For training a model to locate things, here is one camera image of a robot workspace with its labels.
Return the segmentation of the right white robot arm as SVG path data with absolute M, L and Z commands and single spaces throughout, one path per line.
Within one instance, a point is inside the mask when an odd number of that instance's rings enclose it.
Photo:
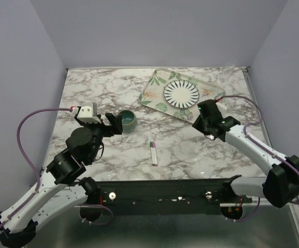
M 193 128 L 207 138 L 219 138 L 247 156 L 265 174 L 264 177 L 234 176 L 225 182 L 222 198 L 231 203 L 240 196 L 265 198 L 282 208 L 299 197 L 299 158 L 288 157 L 272 149 L 246 131 L 235 118 L 223 117 L 216 100 L 198 103 L 199 116 Z

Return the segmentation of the white pen green tip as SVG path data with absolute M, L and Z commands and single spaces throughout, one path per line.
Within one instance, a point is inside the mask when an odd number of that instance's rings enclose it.
M 154 157 L 153 147 L 151 147 L 150 150 L 151 150 L 151 162 L 152 162 L 152 166 L 155 166 L 155 157 Z

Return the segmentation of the white pen pink tip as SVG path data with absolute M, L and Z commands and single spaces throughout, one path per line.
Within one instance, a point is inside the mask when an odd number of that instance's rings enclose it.
M 153 157 L 154 157 L 155 166 L 158 166 L 158 158 L 157 158 L 157 154 L 156 154 L 156 148 L 153 148 Z

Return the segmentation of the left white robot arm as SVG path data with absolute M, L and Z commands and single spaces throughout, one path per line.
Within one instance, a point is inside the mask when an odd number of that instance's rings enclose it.
M 58 153 L 37 175 L 37 182 L 13 206 L 0 212 L 0 242 L 4 247 L 24 247 L 49 219 L 82 204 L 102 208 L 101 189 L 91 177 L 80 178 L 86 166 L 103 152 L 103 138 L 121 135 L 122 117 L 107 113 L 109 125 L 100 115 L 91 121 L 81 112 L 75 114 L 80 127 L 66 139 L 66 149 Z

